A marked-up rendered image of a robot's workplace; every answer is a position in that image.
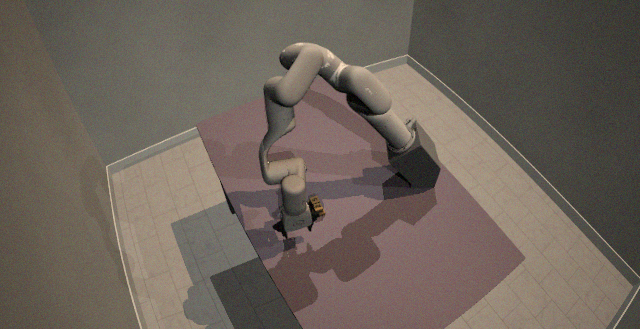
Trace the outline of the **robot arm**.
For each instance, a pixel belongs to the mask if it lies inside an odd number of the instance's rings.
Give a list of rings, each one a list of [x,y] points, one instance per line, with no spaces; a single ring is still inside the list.
[[[413,144],[412,125],[417,120],[408,118],[403,123],[398,118],[390,109],[390,93],[369,70],[347,65],[328,49],[312,43],[286,47],[280,54],[280,63],[288,70],[286,75],[272,77],[264,85],[268,131],[259,148],[264,182],[281,184],[280,211],[290,216],[300,216],[306,211],[306,163],[301,157],[268,162],[268,151],[275,141],[296,127],[294,105],[304,97],[317,74],[336,91],[346,93],[350,108],[388,142],[393,153],[405,152]]]

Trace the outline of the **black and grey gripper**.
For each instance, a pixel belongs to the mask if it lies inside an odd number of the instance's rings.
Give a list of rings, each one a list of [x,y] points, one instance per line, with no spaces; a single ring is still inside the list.
[[[320,215],[319,212],[311,212],[307,202],[306,211],[300,216],[290,216],[285,213],[285,211],[281,211],[281,213],[281,221],[277,222],[272,227],[274,230],[277,230],[277,232],[281,232],[286,239],[288,238],[287,232],[292,232],[305,227],[307,227],[308,230],[311,231],[311,225],[314,224],[314,222]]]

